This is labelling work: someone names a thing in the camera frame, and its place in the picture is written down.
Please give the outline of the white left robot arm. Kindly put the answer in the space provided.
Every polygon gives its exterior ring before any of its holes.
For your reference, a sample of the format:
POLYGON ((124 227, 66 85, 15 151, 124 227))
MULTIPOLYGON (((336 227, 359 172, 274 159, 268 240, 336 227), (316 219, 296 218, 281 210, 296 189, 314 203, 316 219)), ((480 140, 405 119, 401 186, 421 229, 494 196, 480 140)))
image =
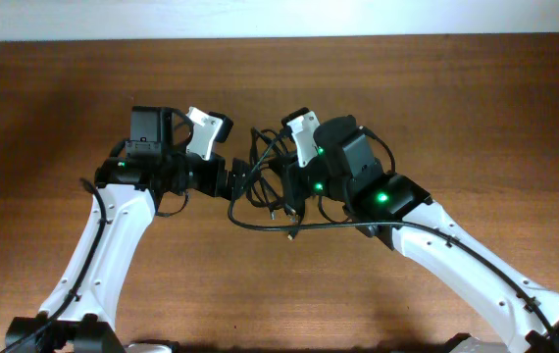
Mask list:
POLYGON ((111 150, 93 180, 88 221, 56 287, 32 318, 16 317, 6 335, 8 352, 175 352, 169 340, 124 345, 115 333, 120 295, 136 247, 155 218, 164 217, 165 194, 197 190, 230 198, 232 177, 213 151, 227 140, 231 119, 196 107, 135 106, 130 133, 111 150))

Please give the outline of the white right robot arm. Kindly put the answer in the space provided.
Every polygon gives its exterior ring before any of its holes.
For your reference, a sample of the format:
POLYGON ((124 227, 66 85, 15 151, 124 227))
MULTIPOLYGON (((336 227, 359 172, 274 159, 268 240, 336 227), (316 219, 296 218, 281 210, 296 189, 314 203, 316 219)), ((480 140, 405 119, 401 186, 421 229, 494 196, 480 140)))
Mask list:
POLYGON ((559 293, 515 270, 460 227, 424 188, 384 169, 375 134, 353 116, 320 123, 311 111, 282 120, 295 144, 274 159, 285 206, 302 215, 305 200, 340 202, 344 225, 376 238, 431 272, 496 332, 509 352, 559 352, 559 293))

